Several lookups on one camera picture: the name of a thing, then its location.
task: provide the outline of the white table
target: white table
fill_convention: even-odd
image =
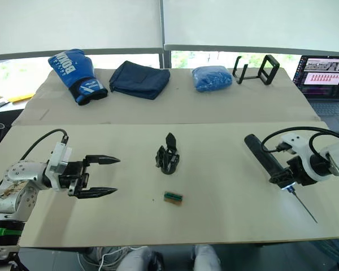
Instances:
[[[0,1],[0,59],[86,54],[161,53],[157,0]]]
[[[339,0],[164,0],[166,50],[339,55]]]
[[[110,186],[118,191],[81,200],[52,190],[40,192],[20,245],[87,247],[339,238],[338,178],[295,186],[318,220],[316,224],[293,195],[268,182],[268,174],[244,144],[250,133],[263,139],[270,132],[298,125],[326,127],[320,122],[61,125],[69,134],[72,161],[86,154],[121,159],[113,165],[88,168],[88,187]],[[32,142],[57,127],[13,127],[0,145],[0,180]],[[155,167],[154,159],[168,132],[177,138],[181,156],[177,171],[170,176]],[[60,138],[52,135],[28,158],[46,161]],[[278,140],[274,138],[268,147]],[[333,141],[320,137],[315,147]],[[276,156],[283,165],[292,157],[286,153]],[[163,201],[167,190],[184,195],[181,207]]]
[[[96,69],[95,75],[109,90],[113,69]],[[28,102],[14,125],[51,124],[184,124],[248,123],[320,120],[303,94],[279,69],[271,85],[260,79],[233,81],[224,90],[199,93],[190,69],[170,69],[168,85],[155,100],[112,92],[107,98],[78,106],[52,71]],[[257,69],[248,69],[247,75]]]

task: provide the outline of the laptop keyboard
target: laptop keyboard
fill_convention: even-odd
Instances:
[[[310,103],[319,116],[339,116],[339,103]]]

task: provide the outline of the laptop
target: laptop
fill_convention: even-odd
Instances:
[[[321,119],[339,132],[339,56],[302,55],[293,82]]]

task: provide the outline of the laptop screen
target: laptop screen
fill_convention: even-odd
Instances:
[[[293,82],[307,99],[339,100],[339,56],[303,55]]]

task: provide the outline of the floor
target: floor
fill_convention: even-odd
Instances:
[[[164,256],[167,271],[191,270],[192,246],[156,246],[154,250]],[[336,263],[318,251],[309,242],[296,242],[256,247],[252,244],[217,244],[214,249],[221,259],[223,270],[241,271],[337,271]],[[72,271],[81,268],[77,254],[22,248],[21,261],[30,271]],[[97,270],[95,266],[83,263],[86,271]]]

